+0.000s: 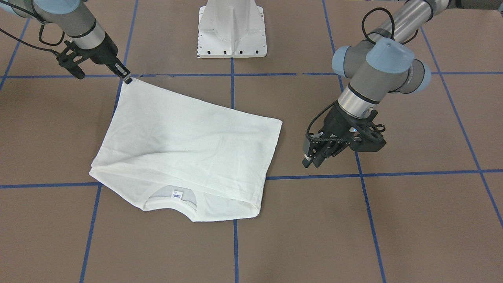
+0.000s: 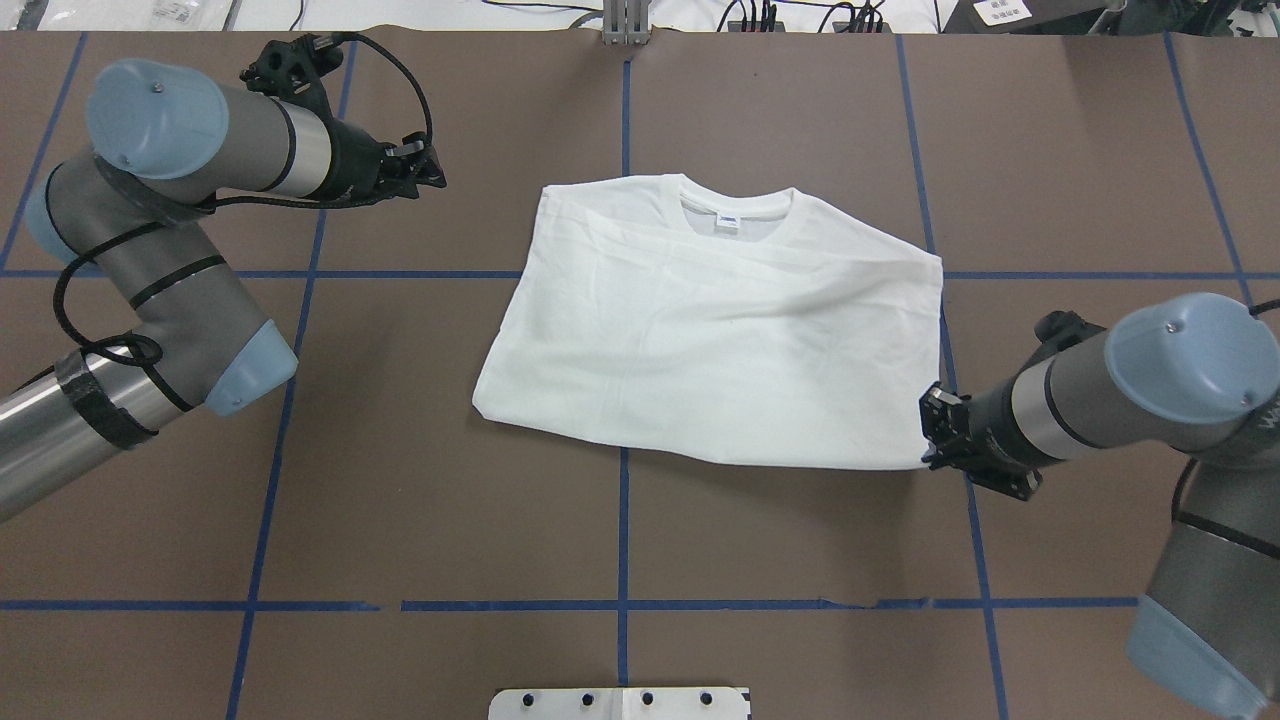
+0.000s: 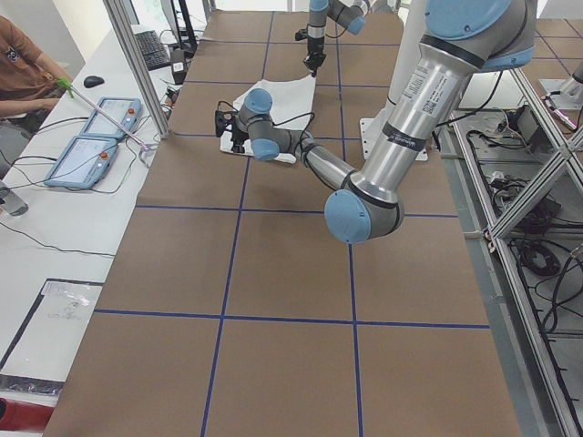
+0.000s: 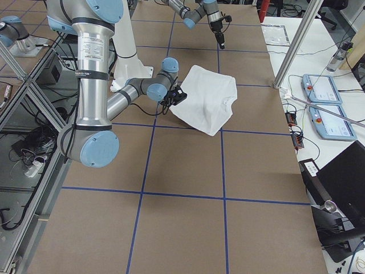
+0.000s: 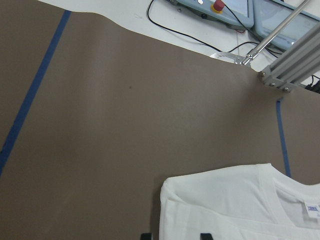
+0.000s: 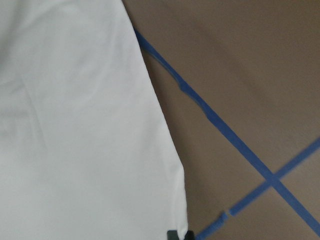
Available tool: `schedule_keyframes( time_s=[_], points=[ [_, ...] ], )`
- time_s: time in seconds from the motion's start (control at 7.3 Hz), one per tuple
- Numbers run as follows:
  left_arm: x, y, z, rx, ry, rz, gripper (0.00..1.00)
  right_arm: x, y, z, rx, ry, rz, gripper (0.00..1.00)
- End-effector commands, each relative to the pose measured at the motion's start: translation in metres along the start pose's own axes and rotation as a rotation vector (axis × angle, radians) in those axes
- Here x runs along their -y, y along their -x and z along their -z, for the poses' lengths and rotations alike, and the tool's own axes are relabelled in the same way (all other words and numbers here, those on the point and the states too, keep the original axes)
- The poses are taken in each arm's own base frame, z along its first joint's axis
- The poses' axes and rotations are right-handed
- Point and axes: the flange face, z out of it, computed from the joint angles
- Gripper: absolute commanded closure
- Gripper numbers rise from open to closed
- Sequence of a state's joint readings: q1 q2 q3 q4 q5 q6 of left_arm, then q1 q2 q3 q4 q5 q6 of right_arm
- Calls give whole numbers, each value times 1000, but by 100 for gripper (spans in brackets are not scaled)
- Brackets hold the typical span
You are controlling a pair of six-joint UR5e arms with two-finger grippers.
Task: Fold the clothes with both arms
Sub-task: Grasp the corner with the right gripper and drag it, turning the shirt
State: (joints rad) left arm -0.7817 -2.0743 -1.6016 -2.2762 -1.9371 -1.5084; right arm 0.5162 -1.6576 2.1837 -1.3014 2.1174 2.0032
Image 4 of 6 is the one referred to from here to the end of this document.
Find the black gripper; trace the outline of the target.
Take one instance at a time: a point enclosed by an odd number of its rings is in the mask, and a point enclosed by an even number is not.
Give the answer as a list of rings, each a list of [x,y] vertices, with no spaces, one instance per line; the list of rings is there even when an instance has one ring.
[[[225,49],[225,37],[222,33],[223,21],[231,22],[232,17],[223,13],[214,13],[209,15],[209,26],[214,35],[220,49]]]
[[[175,87],[167,92],[166,96],[159,103],[162,106],[176,106],[186,100],[188,94],[181,87]]]

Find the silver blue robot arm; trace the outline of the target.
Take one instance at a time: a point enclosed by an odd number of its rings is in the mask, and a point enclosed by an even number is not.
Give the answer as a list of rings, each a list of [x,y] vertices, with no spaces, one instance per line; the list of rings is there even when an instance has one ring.
[[[232,17],[220,12],[217,1],[199,1],[198,7],[191,10],[184,1],[162,1],[184,21],[187,28],[192,29],[204,17],[207,17],[211,32],[214,34],[220,49],[225,48],[223,21],[230,24]]]
[[[62,154],[84,166],[101,168],[116,157],[120,143],[111,120],[145,95],[163,109],[187,97],[177,83],[179,63],[167,57],[154,78],[132,78],[107,95],[110,40],[131,22],[126,1],[47,1],[49,27],[78,37],[78,105],[73,120],[58,135]]]

